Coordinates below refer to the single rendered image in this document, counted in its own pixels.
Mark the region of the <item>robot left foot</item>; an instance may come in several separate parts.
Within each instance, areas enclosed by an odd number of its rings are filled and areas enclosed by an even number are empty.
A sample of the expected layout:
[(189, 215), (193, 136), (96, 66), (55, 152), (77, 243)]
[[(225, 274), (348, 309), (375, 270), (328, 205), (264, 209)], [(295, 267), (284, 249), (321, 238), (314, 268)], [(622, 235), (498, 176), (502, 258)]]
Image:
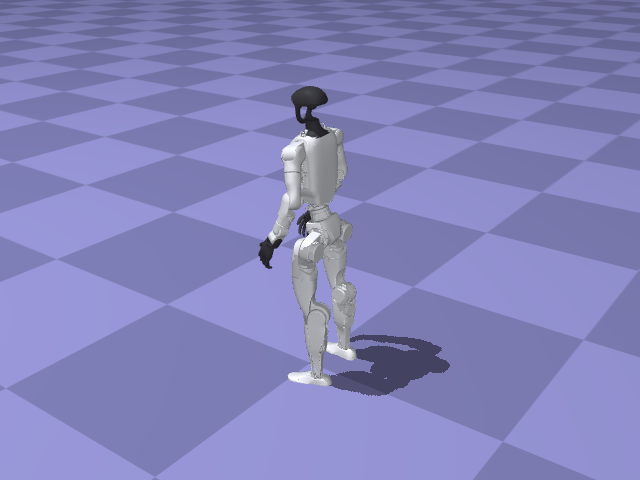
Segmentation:
[[(321, 386), (329, 386), (332, 384), (331, 377), (327, 374), (321, 373), (321, 377), (319, 379), (311, 377), (312, 371), (307, 372), (291, 372), (288, 374), (288, 379), (293, 382), (303, 383), (303, 384), (314, 384)], [(314, 373), (315, 375), (315, 373)], [(317, 375), (317, 377), (319, 377)]]

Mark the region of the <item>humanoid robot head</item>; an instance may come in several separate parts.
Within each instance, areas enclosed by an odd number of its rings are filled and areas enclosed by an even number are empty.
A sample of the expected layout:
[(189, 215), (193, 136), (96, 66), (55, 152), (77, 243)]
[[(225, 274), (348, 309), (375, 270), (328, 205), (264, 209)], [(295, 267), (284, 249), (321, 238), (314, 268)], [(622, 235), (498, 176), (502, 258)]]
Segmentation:
[[(328, 101), (327, 95), (323, 90), (314, 86), (306, 86), (294, 92), (291, 96), (291, 100), (295, 105), (296, 118), (298, 122), (306, 124), (306, 129), (308, 130), (306, 136), (320, 138), (330, 133), (321, 126), (318, 118), (311, 115), (313, 109), (327, 103)], [(307, 111), (303, 119), (300, 115), (300, 108), (302, 106), (307, 107)]]

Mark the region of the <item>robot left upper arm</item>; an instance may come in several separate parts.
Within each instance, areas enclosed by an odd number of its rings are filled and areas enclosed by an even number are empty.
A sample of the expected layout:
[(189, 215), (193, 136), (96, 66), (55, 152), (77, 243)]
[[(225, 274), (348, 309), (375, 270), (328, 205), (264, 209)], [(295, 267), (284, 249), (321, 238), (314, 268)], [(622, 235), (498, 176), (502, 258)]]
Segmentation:
[(281, 153), (284, 164), (284, 179), (287, 193), (290, 197), (289, 210), (298, 210), (303, 206), (301, 196), (301, 165), (306, 157), (304, 142), (296, 141), (285, 148)]

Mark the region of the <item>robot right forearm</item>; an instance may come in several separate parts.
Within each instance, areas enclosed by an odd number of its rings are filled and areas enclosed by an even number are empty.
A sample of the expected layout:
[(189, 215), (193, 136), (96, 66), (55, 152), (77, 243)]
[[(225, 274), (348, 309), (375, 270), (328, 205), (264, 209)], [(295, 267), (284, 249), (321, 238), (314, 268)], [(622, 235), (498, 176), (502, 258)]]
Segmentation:
[[(341, 181), (337, 182), (335, 193), (336, 193), (337, 189), (339, 189), (341, 187), (341, 185), (342, 185)], [(325, 205), (328, 205), (332, 200), (333, 200), (333, 198), (331, 198), (330, 200), (326, 201)]]

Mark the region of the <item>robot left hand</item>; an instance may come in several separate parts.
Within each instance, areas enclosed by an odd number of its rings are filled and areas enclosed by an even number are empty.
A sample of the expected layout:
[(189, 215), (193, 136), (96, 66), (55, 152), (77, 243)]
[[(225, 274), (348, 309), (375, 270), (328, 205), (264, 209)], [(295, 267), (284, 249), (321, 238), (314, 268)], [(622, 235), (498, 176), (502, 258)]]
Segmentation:
[(265, 265), (266, 268), (268, 269), (272, 268), (272, 266), (269, 266), (270, 265), (269, 261), (272, 258), (274, 249), (278, 248), (281, 242), (282, 242), (282, 239), (278, 239), (272, 245), (269, 238), (267, 237), (264, 242), (260, 243), (261, 248), (258, 255), (260, 256), (260, 260), (262, 261), (262, 264)]

